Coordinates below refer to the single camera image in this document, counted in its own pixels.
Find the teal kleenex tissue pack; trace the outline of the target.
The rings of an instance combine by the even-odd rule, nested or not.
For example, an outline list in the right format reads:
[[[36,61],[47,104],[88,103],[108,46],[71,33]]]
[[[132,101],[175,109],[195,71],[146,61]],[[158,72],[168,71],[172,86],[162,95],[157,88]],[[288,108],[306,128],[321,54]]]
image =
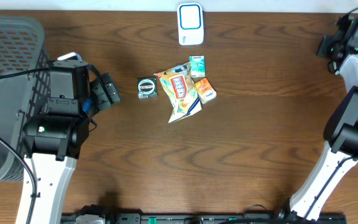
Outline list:
[[[204,55],[189,56],[190,74],[192,78],[204,78],[206,76]]]

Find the orange tissue pack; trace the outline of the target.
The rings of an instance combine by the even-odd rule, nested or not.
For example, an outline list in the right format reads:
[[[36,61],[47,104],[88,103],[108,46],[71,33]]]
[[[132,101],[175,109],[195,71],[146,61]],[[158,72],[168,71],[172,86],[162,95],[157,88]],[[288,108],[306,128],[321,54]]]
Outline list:
[[[207,78],[195,83],[195,87],[202,104],[205,104],[217,97],[216,90],[212,87]]]

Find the green zam-buk box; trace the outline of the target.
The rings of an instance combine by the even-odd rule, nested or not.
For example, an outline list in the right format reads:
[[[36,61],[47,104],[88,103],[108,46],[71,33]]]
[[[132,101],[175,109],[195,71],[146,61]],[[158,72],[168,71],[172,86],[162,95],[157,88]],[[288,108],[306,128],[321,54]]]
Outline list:
[[[137,89],[138,97],[140,99],[158,97],[157,83],[155,78],[138,78]]]

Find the yellow red snack bag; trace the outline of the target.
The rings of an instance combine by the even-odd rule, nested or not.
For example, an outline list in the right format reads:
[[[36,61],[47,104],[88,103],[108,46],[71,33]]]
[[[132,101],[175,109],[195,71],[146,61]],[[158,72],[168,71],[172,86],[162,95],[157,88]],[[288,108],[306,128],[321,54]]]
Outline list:
[[[174,123],[202,110],[195,83],[190,75],[190,62],[155,73],[169,97],[173,111],[168,123]]]

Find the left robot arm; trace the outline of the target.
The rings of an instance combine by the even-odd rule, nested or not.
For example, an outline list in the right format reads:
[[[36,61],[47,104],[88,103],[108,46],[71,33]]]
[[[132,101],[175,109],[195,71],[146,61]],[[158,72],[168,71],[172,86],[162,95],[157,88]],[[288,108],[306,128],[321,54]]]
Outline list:
[[[24,125],[30,174],[16,223],[60,223],[70,179],[93,117],[120,101],[109,73],[82,60],[48,62],[50,94]]]

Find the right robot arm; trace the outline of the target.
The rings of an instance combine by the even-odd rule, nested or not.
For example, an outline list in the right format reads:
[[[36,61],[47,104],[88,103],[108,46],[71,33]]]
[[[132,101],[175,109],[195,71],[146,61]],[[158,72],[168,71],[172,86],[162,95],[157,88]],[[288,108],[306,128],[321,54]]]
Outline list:
[[[317,54],[329,59],[330,73],[342,76],[347,95],[325,126],[324,147],[316,165],[277,215],[284,223],[322,220],[323,205],[358,163],[358,17],[347,13],[336,24],[337,32],[323,37]]]

